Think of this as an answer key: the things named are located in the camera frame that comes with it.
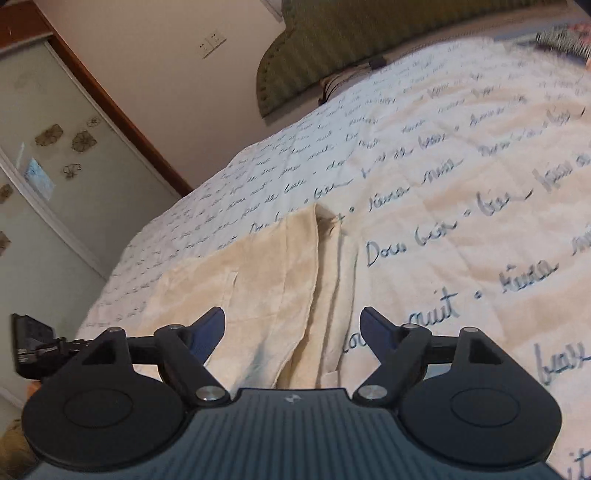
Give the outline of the wardrobe sliding door with flowers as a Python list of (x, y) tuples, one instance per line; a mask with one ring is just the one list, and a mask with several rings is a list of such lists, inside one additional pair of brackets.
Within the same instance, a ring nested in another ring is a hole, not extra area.
[(132, 237), (186, 191), (37, 5), (1, 5), (1, 400), (25, 401), (10, 317), (73, 335)]

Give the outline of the striped pillow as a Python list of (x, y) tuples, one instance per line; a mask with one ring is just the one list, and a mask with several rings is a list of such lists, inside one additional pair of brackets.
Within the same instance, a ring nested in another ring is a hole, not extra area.
[(366, 75), (368, 72), (370, 72), (370, 67), (368, 65), (361, 65), (336, 73), (335, 75), (322, 80), (322, 93), (318, 98), (318, 106), (327, 103), (332, 94), (335, 93), (335, 90), (341, 88), (342, 85), (351, 82), (353, 79)]

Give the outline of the small black device on bed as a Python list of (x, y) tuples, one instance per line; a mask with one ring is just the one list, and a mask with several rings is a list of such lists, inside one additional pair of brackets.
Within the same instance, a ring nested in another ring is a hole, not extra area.
[(388, 65), (388, 61), (384, 56), (377, 56), (370, 58), (368, 61), (368, 68), (370, 70), (379, 70)]

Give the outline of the green upholstered headboard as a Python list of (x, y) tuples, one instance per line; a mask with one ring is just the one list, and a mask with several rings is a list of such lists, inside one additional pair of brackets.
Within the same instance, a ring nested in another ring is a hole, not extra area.
[(286, 27), (260, 60), (262, 117), (325, 77), (412, 39), (474, 19), (554, 6), (554, 1), (283, 1)]

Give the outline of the white wall socket pair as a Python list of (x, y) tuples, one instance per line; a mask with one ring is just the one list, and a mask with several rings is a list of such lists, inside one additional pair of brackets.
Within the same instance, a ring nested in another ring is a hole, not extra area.
[(204, 39), (202, 39), (198, 44), (198, 52), (200, 53), (201, 58), (204, 59), (211, 55), (211, 53), (217, 48), (221, 47), (225, 41), (226, 37), (221, 33), (221, 31), (212, 31), (211, 34), (205, 36)]

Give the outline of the pink patterned blanket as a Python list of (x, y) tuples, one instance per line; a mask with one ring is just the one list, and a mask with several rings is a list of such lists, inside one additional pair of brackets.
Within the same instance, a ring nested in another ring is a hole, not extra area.
[(536, 34), (535, 42), (542, 48), (576, 57), (590, 69), (590, 22), (560, 25)]

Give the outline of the white script-print quilt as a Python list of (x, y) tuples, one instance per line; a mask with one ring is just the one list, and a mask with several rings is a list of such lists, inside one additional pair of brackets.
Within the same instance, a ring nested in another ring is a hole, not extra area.
[(377, 367), (371, 306), (484, 331), (563, 413), (550, 461), (590, 475), (590, 74), (469, 39), (370, 75), (246, 148), (128, 244), (95, 304), (132, 318), (166, 270), (323, 204), (356, 243), (342, 384)]

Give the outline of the cream fleece pants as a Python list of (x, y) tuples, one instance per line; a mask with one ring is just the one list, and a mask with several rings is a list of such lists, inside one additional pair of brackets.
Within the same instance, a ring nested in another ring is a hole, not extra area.
[(219, 307), (225, 332), (206, 367), (227, 390), (337, 388), (357, 255), (337, 215), (314, 204), (204, 258), (178, 262), (128, 320), (94, 304), (79, 332), (93, 338), (121, 326), (150, 335)]

